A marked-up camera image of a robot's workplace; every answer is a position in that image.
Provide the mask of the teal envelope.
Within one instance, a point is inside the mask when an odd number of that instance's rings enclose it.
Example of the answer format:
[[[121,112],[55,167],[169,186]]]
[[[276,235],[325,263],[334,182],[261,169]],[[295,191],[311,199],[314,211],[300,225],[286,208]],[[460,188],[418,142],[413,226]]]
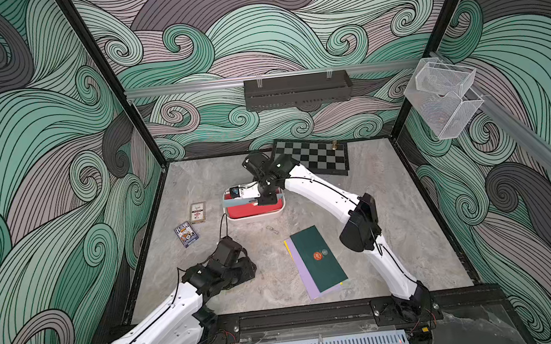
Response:
[[[245,206],[248,204],[259,204],[260,196],[253,197],[238,197],[232,199],[224,199],[222,204],[224,208],[233,208],[235,206]]]

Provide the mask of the red envelope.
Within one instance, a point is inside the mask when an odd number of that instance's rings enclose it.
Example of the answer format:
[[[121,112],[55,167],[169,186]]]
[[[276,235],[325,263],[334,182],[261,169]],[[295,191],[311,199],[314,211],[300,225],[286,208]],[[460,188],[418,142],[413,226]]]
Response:
[[[257,204],[248,204],[244,206],[235,206],[225,208],[227,216],[233,220],[246,220],[257,218],[257,216],[269,215],[276,212],[281,212],[284,209],[283,192],[278,190],[277,203],[274,205],[259,206]]]

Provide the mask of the lavender envelope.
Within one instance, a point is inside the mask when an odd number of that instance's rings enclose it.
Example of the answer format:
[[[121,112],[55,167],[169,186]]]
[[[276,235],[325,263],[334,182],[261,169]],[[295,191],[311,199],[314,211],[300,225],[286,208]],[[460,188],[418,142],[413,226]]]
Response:
[[[310,300],[316,300],[320,297],[323,297],[327,295],[328,293],[338,292],[343,288],[342,284],[334,285],[327,290],[324,290],[324,292],[319,291],[319,288],[315,284],[315,282],[312,279],[312,276],[307,269],[306,265],[304,264],[303,259],[299,255],[296,247],[294,246],[294,243],[292,242],[291,238],[287,239],[289,241],[289,246],[291,249],[291,253],[294,256],[294,264],[296,265],[299,275],[301,277],[301,281],[304,283],[308,297],[310,297]]]

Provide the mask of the dark green envelope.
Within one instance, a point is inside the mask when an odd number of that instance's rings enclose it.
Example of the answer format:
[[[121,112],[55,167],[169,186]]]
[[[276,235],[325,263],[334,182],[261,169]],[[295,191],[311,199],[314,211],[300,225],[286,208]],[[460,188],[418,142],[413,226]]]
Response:
[[[346,272],[314,226],[290,236],[313,281],[324,292],[348,279]]]

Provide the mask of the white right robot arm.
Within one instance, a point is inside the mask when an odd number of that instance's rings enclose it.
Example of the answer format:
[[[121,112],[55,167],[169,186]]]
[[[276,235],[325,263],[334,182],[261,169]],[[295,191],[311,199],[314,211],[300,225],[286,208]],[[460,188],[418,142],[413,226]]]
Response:
[[[386,282],[402,319],[411,324],[437,321],[428,288],[406,270],[389,248],[372,195],[359,196],[335,187],[287,154],[253,152],[242,166],[253,178],[239,188],[243,199],[261,206],[272,205],[278,200],[278,191],[290,191],[327,210],[341,224],[342,244],[365,254]]]

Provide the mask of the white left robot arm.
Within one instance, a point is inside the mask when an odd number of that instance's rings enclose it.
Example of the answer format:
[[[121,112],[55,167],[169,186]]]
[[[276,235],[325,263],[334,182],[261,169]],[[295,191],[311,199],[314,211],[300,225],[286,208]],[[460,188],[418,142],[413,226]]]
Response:
[[[215,335],[217,317],[206,307],[222,291],[255,277],[245,249],[222,249],[203,264],[179,269],[173,292],[141,323],[110,344],[198,344]]]

